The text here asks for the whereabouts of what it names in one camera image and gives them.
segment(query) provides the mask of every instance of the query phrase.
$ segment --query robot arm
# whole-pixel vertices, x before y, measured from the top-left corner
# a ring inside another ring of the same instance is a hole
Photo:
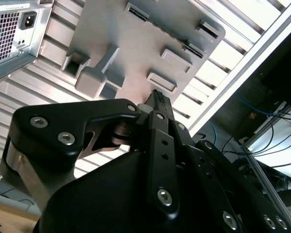
[[[130,152],[74,178],[77,159],[122,144]],[[37,233],[291,233],[212,143],[195,144],[157,91],[139,107],[102,100],[21,108],[0,169],[36,199]]]

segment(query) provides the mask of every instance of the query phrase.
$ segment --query metal mesh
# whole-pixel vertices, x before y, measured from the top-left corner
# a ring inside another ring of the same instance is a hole
[[[0,60],[11,56],[18,18],[18,12],[0,14]]]

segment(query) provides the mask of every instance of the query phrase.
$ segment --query black cable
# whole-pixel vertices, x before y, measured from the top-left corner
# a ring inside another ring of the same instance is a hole
[[[239,123],[239,126],[237,127],[237,129],[243,124],[243,121],[246,120],[246,118],[248,117],[249,114],[246,114],[241,122]],[[230,140],[232,140],[232,138],[235,136],[235,133],[237,133],[237,130],[231,135],[231,137],[225,142],[225,144],[223,145],[222,149],[221,149],[221,153],[223,153],[224,148],[226,147],[226,145],[230,142]]]
[[[261,154],[261,153],[267,152],[268,150],[271,150],[271,149],[279,146],[281,143],[283,143],[284,141],[286,141],[289,137],[291,137],[291,134],[289,136],[287,136],[285,139],[283,139],[281,142],[279,142],[276,145],[274,145],[273,147],[268,148],[267,150],[262,151],[262,152],[259,152],[259,153],[255,152],[254,154]]]
[[[28,200],[28,199],[19,200],[18,202],[21,202],[21,201],[24,201],[24,200],[29,201],[32,205],[34,205],[34,203],[31,200]]]
[[[269,143],[266,145],[266,147],[264,147],[263,149],[259,150],[259,151],[256,151],[254,152],[254,154],[256,153],[260,153],[260,152],[263,152],[265,149],[267,149],[269,147],[269,145],[272,143],[273,139],[274,139],[274,127],[273,127],[273,124],[271,122],[269,122],[271,124],[271,127],[272,127],[272,136],[271,136],[271,140],[269,141]]]
[[[287,150],[287,149],[289,149],[290,147],[291,147],[291,145],[288,146],[288,147],[286,147],[286,148],[284,148],[284,149],[281,149],[281,150],[278,150],[278,151],[274,151],[274,152],[270,152],[270,153],[266,153],[266,154],[262,154],[262,155],[259,155],[259,156],[264,156],[264,155],[268,155],[268,154],[278,153],[278,152],[281,152],[281,151]]]
[[[266,100],[265,100],[265,98],[266,98],[266,96],[264,97],[264,100],[263,100],[262,102],[260,102],[260,103],[257,105],[257,107],[259,107],[259,106],[261,106],[262,104],[264,104],[264,103],[266,103],[266,102],[268,102],[268,101],[270,101],[270,100],[273,99],[273,97],[271,97],[270,99],[266,99]],[[242,125],[243,121],[244,121],[247,117],[250,116],[251,113],[252,113],[252,111],[250,111],[249,113],[247,113],[247,114],[242,118],[242,120],[241,120],[241,122],[239,123],[239,126],[237,127],[237,129]],[[236,131],[231,135],[231,137],[227,140],[227,142],[225,142],[225,144],[223,145],[223,147],[222,147],[222,149],[221,149],[221,153],[223,153],[224,148],[225,148],[226,145],[230,142],[230,140],[235,136],[236,133],[237,133],[237,130],[236,130]]]
[[[291,163],[289,163],[289,164],[283,164],[283,165],[278,165],[278,166],[272,166],[271,168],[277,168],[277,167],[283,167],[283,166],[290,166],[291,165]]]
[[[10,191],[12,191],[12,190],[14,190],[14,189],[15,189],[15,188],[11,188],[11,189],[9,189],[8,191],[6,191],[6,192],[0,194],[0,196],[3,196],[4,194],[6,194],[6,193],[8,193],[8,192],[10,192]]]
[[[281,112],[279,112],[279,113],[277,113],[277,114],[285,114],[285,115],[289,115],[289,116],[291,116],[291,113],[281,113]]]
[[[286,119],[286,120],[291,120],[291,118],[286,118],[284,116],[280,116],[278,114],[282,114],[282,113],[278,113],[278,114],[273,114],[273,113],[267,113],[267,112],[264,112],[260,109],[257,109],[255,107],[253,107],[251,104],[249,104],[249,102],[247,102],[245,99],[243,98],[240,98],[240,100],[242,101],[242,103],[244,103],[245,105],[247,105],[248,107],[250,107],[251,109],[253,109],[254,111],[258,112],[258,113],[261,113],[261,114],[264,114],[266,116],[271,116],[271,117],[277,117],[277,118],[281,118],[281,119]]]
[[[271,139],[270,139],[270,141],[269,141],[269,143],[266,145],[266,147],[264,147],[263,149],[261,149],[261,150],[259,150],[259,151],[256,151],[256,152],[254,152],[254,153],[263,153],[264,152],[264,150],[266,149],[266,148],[268,148],[269,147],[269,145],[272,143],[272,141],[273,141],[273,138],[274,138],[274,127],[273,127],[273,124],[271,123],[271,122],[269,122],[270,124],[271,124],[271,127],[272,127],[272,136],[271,136]],[[222,153],[227,153],[227,152],[229,152],[229,153],[233,153],[233,151],[222,151]],[[254,153],[245,153],[245,152],[238,152],[238,153],[235,153],[235,154],[237,154],[237,155],[248,155],[248,154],[254,154]]]
[[[213,129],[213,132],[214,132],[214,141],[213,141],[213,145],[215,146],[215,143],[217,142],[217,139],[218,139],[218,133],[217,133],[217,130],[216,130],[214,124],[213,124],[211,121],[209,121],[209,123],[211,124],[212,129]]]

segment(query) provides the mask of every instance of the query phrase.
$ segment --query wooden surface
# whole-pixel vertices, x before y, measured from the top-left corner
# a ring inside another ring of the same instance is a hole
[[[0,204],[2,233],[32,233],[39,216]]]

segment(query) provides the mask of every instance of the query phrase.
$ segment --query metal shaft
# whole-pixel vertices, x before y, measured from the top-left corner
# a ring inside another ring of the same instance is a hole
[[[266,191],[272,204],[285,217],[286,221],[291,226],[291,214],[289,213],[285,204],[277,194],[271,182],[268,180],[262,168],[251,154],[249,154],[246,158],[249,164],[251,165],[254,173],[256,174],[257,178],[259,179],[260,183],[262,184],[264,190]]]

